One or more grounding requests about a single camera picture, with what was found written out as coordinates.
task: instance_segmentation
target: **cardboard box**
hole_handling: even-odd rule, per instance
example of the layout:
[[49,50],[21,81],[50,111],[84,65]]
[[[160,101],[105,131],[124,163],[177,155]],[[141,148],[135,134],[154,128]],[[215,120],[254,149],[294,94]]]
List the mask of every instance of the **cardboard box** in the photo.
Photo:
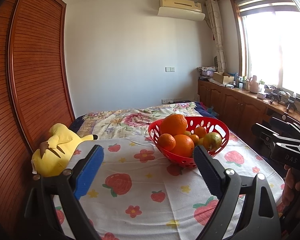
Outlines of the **cardboard box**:
[[225,72],[214,72],[213,79],[220,82],[221,84],[232,84],[234,76],[229,75]]

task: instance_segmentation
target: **metal bolt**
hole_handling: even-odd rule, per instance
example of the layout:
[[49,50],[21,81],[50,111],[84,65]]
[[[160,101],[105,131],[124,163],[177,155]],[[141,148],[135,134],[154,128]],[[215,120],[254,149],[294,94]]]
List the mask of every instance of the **metal bolt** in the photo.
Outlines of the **metal bolt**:
[[233,169],[226,169],[226,174],[228,174],[228,175],[234,175],[235,172],[234,172]]
[[41,175],[40,174],[36,174],[32,178],[33,178],[33,180],[39,180],[41,178]]
[[62,174],[65,175],[65,176],[69,176],[70,174],[72,173],[72,170],[71,169],[65,169]]
[[257,177],[258,177],[259,179],[265,179],[265,178],[266,178],[266,176],[265,176],[263,173],[258,173],[258,174],[257,174]]

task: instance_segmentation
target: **louvered door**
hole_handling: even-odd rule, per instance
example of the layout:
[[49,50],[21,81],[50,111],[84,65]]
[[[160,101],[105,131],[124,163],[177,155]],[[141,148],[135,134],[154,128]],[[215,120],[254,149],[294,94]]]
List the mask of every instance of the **louvered door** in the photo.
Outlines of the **louvered door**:
[[12,235],[30,181],[30,152],[18,129],[6,81],[6,45],[17,0],[0,7],[0,223]]
[[12,23],[10,77],[32,149],[48,139],[53,124],[69,126],[74,118],[64,72],[64,16],[61,0],[20,0]]

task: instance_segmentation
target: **blue gripper pad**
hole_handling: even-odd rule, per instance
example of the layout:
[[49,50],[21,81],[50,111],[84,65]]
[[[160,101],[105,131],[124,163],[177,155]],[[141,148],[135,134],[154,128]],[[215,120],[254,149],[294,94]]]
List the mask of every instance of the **blue gripper pad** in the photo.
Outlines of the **blue gripper pad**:
[[226,181],[223,166],[218,160],[212,159],[201,145],[194,148],[193,158],[210,193],[220,200],[223,195],[222,186]]
[[79,200],[81,196],[87,194],[90,185],[103,162],[103,158],[103,148],[98,145],[76,179],[76,186],[73,193],[77,200]]

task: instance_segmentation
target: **bed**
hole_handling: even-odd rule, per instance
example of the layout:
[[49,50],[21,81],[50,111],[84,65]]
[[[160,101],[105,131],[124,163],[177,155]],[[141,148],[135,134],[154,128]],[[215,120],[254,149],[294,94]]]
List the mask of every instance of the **bed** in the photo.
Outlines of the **bed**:
[[[218,203],[217,198],[210,194],[197,169],[182,169],[171,164],[147,133],[149,123],[171,113],[211,117],[199,103],[188,102],[89,113],[80,118],[78,135],[97,134],[97,143],[105,153],[87,195],[79,200],[101,239],[191,240],[207,223]],[[95,144],[96,141],[81,143],[68,168],[85,158]],[[235,134],[230,133],[227,146],[215,158],[240,175],[265,174],[281,211],[282,178]],[[125,185],[131,184],[130,188],[126,186],[114,192],[117,177],[123,178]],[[224,237],[233,233],[243,202],[244,195],[240,195]],[[65,235],[74,238],[58,196],[54,197],[54,204]]]

